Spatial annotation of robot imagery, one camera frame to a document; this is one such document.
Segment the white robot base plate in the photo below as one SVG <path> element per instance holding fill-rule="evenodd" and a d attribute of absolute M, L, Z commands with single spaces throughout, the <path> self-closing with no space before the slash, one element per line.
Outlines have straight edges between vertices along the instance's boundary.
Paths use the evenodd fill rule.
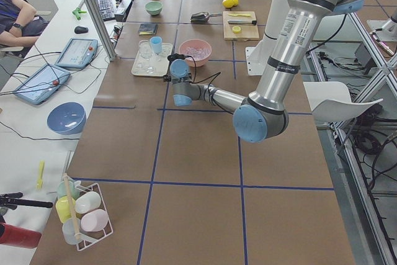
<path fill-rule="evenodd" d="M 261 76 L 272 49 L 269 47 L 246 47 L 246 64 L 249 76 Z"/>

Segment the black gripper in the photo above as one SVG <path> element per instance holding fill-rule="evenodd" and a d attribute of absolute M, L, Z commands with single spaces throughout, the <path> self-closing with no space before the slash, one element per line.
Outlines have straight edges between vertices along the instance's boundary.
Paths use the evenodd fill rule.
<path fill-rule="evenodd" d="M 184 60 L 184 59 L 186 59 L 186 56 L 183 55 L 183 54 L 175 53 L 175 54 L 169 55 L 169 56 L 167 57 L 167 59 L 168 59 L 169 61 L 174 61 L 174 60 L 178 60 L 178 59 Z"/>

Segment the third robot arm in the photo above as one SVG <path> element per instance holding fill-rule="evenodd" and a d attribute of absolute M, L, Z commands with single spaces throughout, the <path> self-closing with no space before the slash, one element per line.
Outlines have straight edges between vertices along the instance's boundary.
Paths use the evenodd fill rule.
<path fill-rule="evenodd" d="M 367 24 L 372 31 L 396 37 L 396 11 L 387 20 L 368 20 Z"/>

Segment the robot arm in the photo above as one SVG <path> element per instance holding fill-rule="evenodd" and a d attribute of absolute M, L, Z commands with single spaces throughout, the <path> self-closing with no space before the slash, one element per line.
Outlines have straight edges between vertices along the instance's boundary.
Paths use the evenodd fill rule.
<path fill-rule="evenodd" d="M 288 7 L 280 21 L 279 36 L 271 53 L 260 58 L 264 65 L 261 80 L 248 96 L 225 91 L 211 84 L 195 83 L 180 54 L 169 56 L 169 74 L 175 106 L 206 101 L 233 115 L 233 127 L 244 141 L 256 143 L 280 135 L 288 126 L 283 100 L 300 70 L 300 63 L 326 16 L 358 11 L 364 0 L 272 0 L 277 8 Z"/>

